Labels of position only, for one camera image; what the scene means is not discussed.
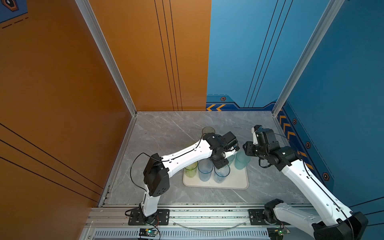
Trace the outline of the teal glass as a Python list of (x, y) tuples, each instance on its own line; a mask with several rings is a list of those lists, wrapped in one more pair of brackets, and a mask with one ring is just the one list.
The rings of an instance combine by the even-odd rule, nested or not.
[(244, 169), (250, 162), (251, 157), (247, 156), (245, 151), (239, 151), (236, 154), (235, 168), (238, 170)]
[(236, 158), (236, 155), (231, 155), (231, 156), (229, 156), (229, 157), (227, 158), (227, 160), (228, 160), (228, 165), (229, 165), (229, 166), (233, 163), (233, 161), (234, 161), (235, 158)]

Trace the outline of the tall yellow glass back row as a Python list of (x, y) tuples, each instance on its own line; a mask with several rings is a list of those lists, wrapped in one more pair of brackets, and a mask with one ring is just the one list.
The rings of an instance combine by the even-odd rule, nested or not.
[(203, 136), (207, 135), (207, 134), (215, 134), (215, 133), (216, 133), (216, 131), (215, 131), (215, 129), (213, 127), (204, 127), (202, 129), (202, 135)]

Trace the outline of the tall blue glass back row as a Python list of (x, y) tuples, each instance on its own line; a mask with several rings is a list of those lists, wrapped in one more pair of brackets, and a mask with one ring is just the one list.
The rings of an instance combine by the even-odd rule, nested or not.
[(199, 178), (203, 182), (207, 182), (212, 174), (214, 165), (210, 159), (203, 159), (198, 162)]

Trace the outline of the tall grey-blue glass back row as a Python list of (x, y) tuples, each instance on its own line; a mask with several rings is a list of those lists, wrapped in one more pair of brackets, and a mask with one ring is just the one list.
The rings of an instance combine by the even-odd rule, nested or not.
[(220, 169), (214, 167), (214, 181), (218, 184), (221, 184), (230, 173), (231, 169), (229, 165), (225, 165)]

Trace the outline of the tall green glass back row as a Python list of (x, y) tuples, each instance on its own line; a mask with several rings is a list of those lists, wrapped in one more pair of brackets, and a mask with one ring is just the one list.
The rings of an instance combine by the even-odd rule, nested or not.
[(193, 178), (198, 170), (198, 162), (195, 162), (184, 168), (184, 173), (188, 178)]

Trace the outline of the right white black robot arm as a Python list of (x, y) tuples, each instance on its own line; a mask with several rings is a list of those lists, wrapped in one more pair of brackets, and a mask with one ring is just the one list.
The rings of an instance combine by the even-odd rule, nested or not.
[(243, 145), (247, 156), (266, 160), (288, 177), (310, 201), (317, 215), (291, 207), (280, 199), (265, 204), (266, 223), (288, 223), (316, 240), (360, 240), (368, 226), (361, 212), (353, 212), (338, 200), (311, 172), (291, 147), (281, 147), (271, 129), (256, 125), (253, 141)]

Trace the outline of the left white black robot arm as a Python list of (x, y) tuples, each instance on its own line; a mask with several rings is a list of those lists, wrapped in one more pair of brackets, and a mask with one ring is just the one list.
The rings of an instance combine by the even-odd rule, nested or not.
[(160, 196), (170, 188), (170, 178), (174, 174), (204, 159), (221, 169), (228, 165), (228, 157), (235, 155), (239, 149), (238, 140), (232, 132), (223, 136), (206, 133), (196, 143), (176, 153), (150, 156), (143, 172), (145, 195), (140, 203), (143, 215), (149, 217), (157, 212)]

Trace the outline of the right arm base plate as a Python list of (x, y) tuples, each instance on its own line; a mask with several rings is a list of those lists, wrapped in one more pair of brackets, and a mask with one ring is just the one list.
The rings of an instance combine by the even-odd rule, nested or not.
[(289, 225), (286, 222), (281, 222), (279, 220), (272, 220), (272, 222), (269, 222), (266, 220), (266, 217), (264, 215), (264, 210), (262, 209), (249, 209), (249, 220), (252, 226), (256, 225)]

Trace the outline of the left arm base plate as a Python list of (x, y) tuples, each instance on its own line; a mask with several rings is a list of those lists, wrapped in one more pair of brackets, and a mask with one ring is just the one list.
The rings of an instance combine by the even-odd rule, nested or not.
[(155, 225), (155, 226), (167, 226), (170, 220), (169, 209), (159, 209), (153, 215), (146, 217), (142, 210), (134, 208), (125, 212), (128, 218), (129, 226), (144, 226), (144, 225)]

